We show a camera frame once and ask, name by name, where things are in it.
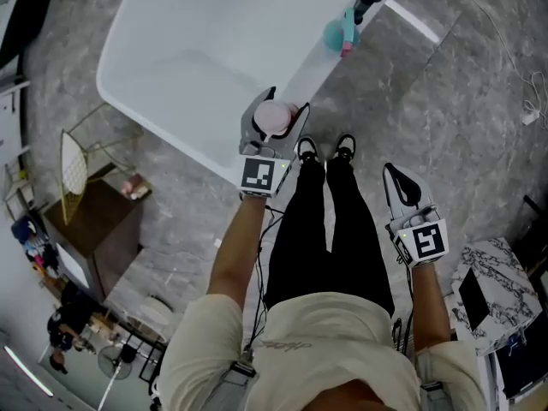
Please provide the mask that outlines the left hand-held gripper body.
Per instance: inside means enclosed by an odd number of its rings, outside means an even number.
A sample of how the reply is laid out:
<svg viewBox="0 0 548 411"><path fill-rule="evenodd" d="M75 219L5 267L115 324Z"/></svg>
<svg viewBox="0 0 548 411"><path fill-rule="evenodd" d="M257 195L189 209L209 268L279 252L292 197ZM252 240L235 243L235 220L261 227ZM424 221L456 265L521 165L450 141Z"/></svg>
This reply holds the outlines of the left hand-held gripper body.
<svg viewBox="0 0 548 411"><path fill-rule="evenodd" d="M248 140L240 150L238 189L245 195L275 198L292 169L295 152Z"/></svg>

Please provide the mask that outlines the marble pattern cabinet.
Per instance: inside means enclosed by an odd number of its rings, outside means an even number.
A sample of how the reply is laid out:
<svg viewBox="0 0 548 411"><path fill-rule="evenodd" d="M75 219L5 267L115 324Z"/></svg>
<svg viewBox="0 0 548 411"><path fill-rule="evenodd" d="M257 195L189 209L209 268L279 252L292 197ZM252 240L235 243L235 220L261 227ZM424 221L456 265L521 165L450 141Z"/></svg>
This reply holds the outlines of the marble pattern cabinet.
<svg viewBox="0 0 548 411"><path fill-rule="evenodd" d="M451 288L457 337L478 356L506 346L542 313L533 285L503 237L466 245Z"/></svg>

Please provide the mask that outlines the dark green bathtub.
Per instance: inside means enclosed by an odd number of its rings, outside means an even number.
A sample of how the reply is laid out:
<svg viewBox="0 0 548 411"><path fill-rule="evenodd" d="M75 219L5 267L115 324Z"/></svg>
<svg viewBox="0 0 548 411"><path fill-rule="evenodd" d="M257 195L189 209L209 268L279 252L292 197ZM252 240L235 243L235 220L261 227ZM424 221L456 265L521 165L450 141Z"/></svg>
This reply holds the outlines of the dark green bathtub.
<svg viewBox="0 0 548 411"><path fill-rule="evenodd" d="M51 0L0 0L0 69L39 34Z"/></svg>

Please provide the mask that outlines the person's black white shoe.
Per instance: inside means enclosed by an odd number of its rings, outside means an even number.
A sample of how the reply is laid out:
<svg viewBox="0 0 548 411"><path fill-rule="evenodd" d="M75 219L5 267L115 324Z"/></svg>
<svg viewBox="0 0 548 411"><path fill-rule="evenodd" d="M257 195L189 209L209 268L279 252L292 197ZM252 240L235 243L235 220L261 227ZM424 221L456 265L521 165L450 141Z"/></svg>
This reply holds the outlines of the person's black white shoe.
<svg viewBox="0 0 548 411"><path fill-rule="evenodd" d="M333 158L340 158L352 163L356 152L356 141L352 134L343 134L335 147Z"/></svg>
<svg viewBox="0 0 548 411"><path fill-rule="evenodd" d="M314 140L309 136L303 136L297 144L297 157L299 164L303 165L308 162L318 162L319 153Z"/></svg>

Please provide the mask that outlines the person's right forearm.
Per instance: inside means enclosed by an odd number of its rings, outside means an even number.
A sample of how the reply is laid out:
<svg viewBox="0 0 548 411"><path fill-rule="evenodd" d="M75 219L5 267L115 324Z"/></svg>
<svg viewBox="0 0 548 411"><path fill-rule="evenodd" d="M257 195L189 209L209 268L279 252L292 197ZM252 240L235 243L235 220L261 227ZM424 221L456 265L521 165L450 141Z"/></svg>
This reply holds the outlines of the person's right forearm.
<svg viewBox="0 0 548 411"><path fill-rule="evenodd" d="M411 270L414 292L415 352L450 341L450 317L433 263Z"/></svg>

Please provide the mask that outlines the pale pink round lid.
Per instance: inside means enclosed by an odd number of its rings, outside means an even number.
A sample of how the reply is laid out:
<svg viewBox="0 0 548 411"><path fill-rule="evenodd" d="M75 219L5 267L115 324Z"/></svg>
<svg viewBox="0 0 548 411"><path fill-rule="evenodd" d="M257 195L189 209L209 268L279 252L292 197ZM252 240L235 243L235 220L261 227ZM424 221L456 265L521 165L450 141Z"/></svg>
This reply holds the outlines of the pale pink round lid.
<svg viewBox="0 0 548 411"><path fill-rule="evenodd" d="M260 103L253 113L253 125L263 141L283 137L291 128L299 108L274 99Z"/></svg>

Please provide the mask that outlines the white bathtub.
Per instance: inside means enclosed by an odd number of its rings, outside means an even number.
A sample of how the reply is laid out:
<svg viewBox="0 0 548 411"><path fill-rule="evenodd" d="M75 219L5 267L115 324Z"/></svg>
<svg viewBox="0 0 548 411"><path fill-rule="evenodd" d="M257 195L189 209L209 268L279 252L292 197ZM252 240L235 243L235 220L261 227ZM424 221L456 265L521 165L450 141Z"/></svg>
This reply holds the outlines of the white bathtub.
<svg viewBox="0 0 548 411"><path fill-rule="evenodd" d="M98 92L237 186L242 114L271 86L274 100L310 104L341 60L324 44L325 27L355 1L122 0ZM385 2L364 14L359 34Z"/></svg>

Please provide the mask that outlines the person's left black white shoe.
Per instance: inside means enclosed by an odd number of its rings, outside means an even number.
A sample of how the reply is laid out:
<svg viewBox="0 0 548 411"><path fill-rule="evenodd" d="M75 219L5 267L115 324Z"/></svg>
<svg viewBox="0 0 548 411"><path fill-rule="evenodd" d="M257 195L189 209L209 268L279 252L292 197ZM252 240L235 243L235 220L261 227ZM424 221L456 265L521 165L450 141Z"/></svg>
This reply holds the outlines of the person's left black white shoe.
<svg viewBox="0 0 548 411"><path fill-rule="evenodd" d="M318 162L319 153L314 140L309 136L303 136L297 144L297 157L299 164L303 165L308 162Z"/></svg>

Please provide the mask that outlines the teal pump bottle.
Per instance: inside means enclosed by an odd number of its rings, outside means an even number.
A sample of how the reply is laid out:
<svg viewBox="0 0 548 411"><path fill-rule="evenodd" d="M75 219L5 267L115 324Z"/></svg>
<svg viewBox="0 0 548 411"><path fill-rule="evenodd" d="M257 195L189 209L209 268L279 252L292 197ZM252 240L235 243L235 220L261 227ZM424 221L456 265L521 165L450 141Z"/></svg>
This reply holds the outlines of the teal pump bottle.
<svg viewBox="0 0 548 411"><path fill-rule="evenodd" d="M358 45L359 35L354 23L354 9L349 8L340 18L326 25L323 41L329 50L346 57Z"/></svg>

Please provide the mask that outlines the black standing fan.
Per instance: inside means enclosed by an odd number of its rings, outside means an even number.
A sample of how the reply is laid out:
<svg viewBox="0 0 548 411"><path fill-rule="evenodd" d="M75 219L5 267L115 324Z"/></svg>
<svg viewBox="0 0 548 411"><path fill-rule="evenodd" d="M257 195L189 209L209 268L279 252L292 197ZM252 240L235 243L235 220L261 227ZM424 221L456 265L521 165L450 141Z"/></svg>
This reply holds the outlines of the black standing fan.
<svg viewBox="0 0 548 411"><path fill-rule="evenodd" d="M137 350L127 343L122 346L110 345L100 350L98 367L109 379L109 383L99 402L97 411L102 411L114 382L124 380L130 375L136 353Z"/></svg>

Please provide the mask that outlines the person's right black white shoe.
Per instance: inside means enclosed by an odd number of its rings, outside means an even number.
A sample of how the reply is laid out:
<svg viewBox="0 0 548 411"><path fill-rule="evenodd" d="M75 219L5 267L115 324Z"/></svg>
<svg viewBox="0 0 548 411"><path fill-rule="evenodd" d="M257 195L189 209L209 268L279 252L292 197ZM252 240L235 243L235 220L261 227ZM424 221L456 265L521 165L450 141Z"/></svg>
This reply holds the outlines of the person's right black white shoe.
<svg viewBox="0 0 548 411"><path fill-rule="evenodd" d="M356 141L352 134L343 134L335 147L333 158L340 158L352 163L356 152Z"/></svg>

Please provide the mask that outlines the person's left forearm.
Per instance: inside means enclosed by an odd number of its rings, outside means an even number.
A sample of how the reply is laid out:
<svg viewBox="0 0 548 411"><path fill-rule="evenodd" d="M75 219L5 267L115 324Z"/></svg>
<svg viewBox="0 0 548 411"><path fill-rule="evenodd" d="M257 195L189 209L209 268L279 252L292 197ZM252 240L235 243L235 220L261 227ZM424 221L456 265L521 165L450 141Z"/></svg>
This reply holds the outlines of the person's left forearm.
<svg viewBox="0 0 548 411"><path fill-rule="evenodd" d="M245 196L217 251L208 295L226 295L243 311L259 249L266 198Z"/></svg>

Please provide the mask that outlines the white round stool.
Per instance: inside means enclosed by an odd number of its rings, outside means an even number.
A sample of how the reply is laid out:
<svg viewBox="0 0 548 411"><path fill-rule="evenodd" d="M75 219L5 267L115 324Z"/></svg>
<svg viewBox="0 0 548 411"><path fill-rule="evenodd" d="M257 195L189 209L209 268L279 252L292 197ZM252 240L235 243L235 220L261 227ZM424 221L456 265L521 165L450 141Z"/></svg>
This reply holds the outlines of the white round stool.
<svg viewBox="0 0 548 411"><path fill-rule="evenodd" d="M149 295L140 304L140 310L151 321L166 326L173 319L173 310L159 298Z"/></svg>

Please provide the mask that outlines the pink toiletry item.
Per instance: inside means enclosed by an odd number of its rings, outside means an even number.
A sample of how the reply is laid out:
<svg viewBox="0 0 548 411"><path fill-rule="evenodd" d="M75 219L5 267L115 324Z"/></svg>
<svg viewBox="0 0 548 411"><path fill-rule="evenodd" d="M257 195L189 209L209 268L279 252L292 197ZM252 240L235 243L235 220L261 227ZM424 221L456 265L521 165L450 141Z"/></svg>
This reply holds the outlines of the pink toiletry item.
<svg viewBox="0 0 548 411"><path fill-rule="evenodd" d="M141 174L133 174L123 184L121 193L126 198L136 201L143 199L152 191L150 184Z"/></svg>

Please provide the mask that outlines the white cabinet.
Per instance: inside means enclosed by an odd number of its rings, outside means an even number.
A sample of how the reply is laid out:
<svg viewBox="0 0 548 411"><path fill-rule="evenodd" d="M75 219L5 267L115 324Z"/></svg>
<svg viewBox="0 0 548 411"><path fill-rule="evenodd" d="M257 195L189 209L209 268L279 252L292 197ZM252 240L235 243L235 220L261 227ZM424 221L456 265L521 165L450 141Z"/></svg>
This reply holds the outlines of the white cabinet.
<svg viewBox="0 0 548 411"><path fill-rule="evenodd" d="M0 166L11 163L29 149L21 134L21 94L30 85L22 75L3 80L0 86Z"/></svg>

